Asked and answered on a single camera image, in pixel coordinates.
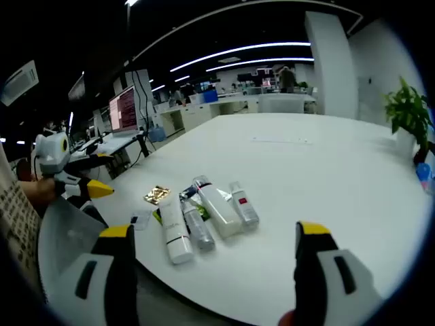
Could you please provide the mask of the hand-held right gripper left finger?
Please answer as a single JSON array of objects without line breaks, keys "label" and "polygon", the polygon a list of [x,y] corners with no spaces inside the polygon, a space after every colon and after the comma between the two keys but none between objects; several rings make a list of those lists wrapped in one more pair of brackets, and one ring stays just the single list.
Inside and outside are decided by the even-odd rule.
[{"label": "hand-held right gripper left finger", "polygon": [[103,230],[57,277],[48,305],[65,325],[137,325],[133,225]]}]

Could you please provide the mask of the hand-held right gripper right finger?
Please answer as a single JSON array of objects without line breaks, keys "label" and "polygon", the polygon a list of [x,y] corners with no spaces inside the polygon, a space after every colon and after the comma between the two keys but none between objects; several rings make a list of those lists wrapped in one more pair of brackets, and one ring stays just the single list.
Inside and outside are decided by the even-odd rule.
[{"label": "hand-held right gripper right finger", "polygon": [[383,299],[371,271],[328,228],[296,223],[295,325],[363,325]]}]

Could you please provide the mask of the person's left hand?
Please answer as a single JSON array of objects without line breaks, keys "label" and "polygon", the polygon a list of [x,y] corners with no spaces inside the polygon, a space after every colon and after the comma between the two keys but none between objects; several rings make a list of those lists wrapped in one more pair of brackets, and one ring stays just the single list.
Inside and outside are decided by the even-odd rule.
[{"label": "person's left hand", "polygon": [[56,200],[56,184],[53,178],[38,181],[19,181],[30,203],[35,207],[48,206]]}]

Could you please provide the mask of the person's right hand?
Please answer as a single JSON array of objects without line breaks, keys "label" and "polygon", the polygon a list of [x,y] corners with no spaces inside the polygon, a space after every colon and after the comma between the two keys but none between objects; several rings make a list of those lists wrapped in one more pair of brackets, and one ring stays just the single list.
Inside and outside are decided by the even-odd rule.
[{"label": "person's right hand", "polygon": [[279,320],[278,326],[296,326],[296,314],[294,310],[286,312]]}]

